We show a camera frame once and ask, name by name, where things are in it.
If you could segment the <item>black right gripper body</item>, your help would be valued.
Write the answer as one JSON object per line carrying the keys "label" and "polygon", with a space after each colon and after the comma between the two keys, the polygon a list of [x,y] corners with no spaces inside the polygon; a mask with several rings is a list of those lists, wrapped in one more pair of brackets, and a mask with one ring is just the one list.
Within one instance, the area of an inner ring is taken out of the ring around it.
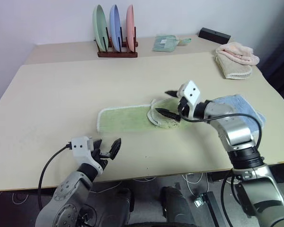
{"label": "black right gripper body", "polygon": [[178,104],[178,113],[180,116],[188,118],[190,107],[188,106],[188,101],[185,97],[181,97],[179,104]]}

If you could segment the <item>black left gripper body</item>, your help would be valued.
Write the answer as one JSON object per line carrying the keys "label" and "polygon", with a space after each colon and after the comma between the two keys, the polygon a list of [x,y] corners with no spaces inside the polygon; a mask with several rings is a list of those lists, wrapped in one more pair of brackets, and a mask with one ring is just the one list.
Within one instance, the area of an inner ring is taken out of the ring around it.
{"label": "black left gripper body", "polygon": [[91,151],[92,158],[102,167],[104,170],[108,164],[107,159],[110,158],[109,151],[106,153],[102,153],[100,149]]}

